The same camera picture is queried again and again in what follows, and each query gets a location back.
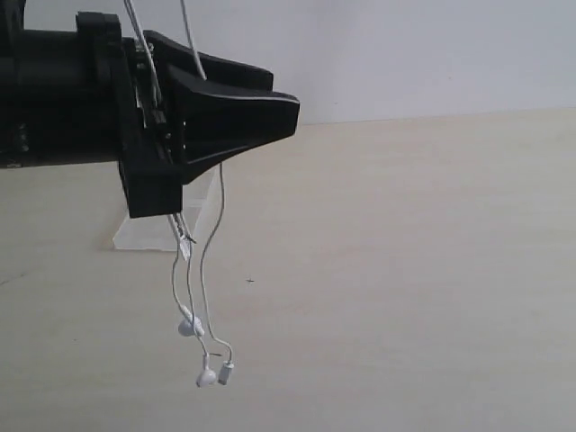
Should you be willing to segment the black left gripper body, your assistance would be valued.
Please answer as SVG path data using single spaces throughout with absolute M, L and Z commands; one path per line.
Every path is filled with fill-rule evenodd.
M 78 35 L 94 50 L 96 74 L 109 73 L 118 168 L 131 218 L 172 215 L 183 207 L 182 175 L 170 159 L 170 130 L 146 45 L 124 38 L 119 17 L 80 12 Z

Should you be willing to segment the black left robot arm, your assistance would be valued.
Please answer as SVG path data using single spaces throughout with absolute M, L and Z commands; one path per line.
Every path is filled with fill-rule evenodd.
M 122 34 L 110 13 L 73 31 L 24 27 L 1 4 L 1 165 L 114 161 L 133 219 L 178 213 L 193 180 L 291 137 L 299 100 L 272 72 L 197 52 L 160 32 Z

